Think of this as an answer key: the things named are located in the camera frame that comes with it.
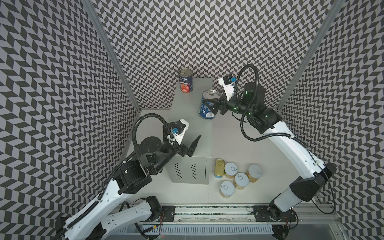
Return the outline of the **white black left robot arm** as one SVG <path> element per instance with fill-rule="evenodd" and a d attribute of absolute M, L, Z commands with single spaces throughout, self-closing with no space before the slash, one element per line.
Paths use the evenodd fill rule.
<path fill-rule="evenodd" d="M 126 204 L 139 190 L 152 182 L 164 166 L 175 156 L 175 144 L 181 157 L 192 157 L 200 140 L 190 147 L 181 143 L 184 134 L 164 134 L 164 139 L 147 137 L 140 144 L 132 135 L 134 151 L 109 175 L 100 193 L 77 214 L 56 221 L 55 239 L 105 240 L 118 230 L 139 222 L 155 222 L 162 218 L 163 207 L 155 196 L 144 198 L 139 204 L 117 213 L 113 210 Z"/>

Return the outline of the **blue label tin can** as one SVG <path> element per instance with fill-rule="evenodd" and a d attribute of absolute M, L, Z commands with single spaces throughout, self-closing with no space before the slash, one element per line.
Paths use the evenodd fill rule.
<path fill-rule="evenodd" d="M 216 90 L 205 90 L 202 93 L 202 100 L 199 108 L 199 115 L 205 120 L 215 118 L 215 105 L 218 103 L 221 94 Z"/>

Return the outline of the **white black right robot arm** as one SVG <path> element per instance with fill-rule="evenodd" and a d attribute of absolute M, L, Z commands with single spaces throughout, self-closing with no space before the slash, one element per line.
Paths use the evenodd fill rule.
<path fill-rule="evenodd" d="M 312 154 L 290 131 L 283 118 L 265 105 L 266 89 L 260 84 L 247 83 L 241 94 L 235 92 L 235 83 L 225 85 L 224 90 L 224 94 L 217 97 L 207 94 L 202 105 L 214 114 L 223 115 L 228 111 L 241 114 L 240 124 L 249 123 L 261 134 L 258 138 L 245 136 L 246 139 L 252 142 L 271 139 L 299 173 L 299 177 L 267 207 L 270 219 L 280 221 L 295 205 L 311 201 L 336 173 L 336 165 L 326 164 Z"/>

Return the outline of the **tomato can dark label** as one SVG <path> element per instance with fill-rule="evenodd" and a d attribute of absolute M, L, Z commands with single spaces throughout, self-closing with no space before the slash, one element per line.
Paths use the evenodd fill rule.
<path fill-rule="evenodd" d="M 188 68 L 179 70 L 179 83 L 183 93 L 190 93 L 193 91 L 193 72 Z"/>

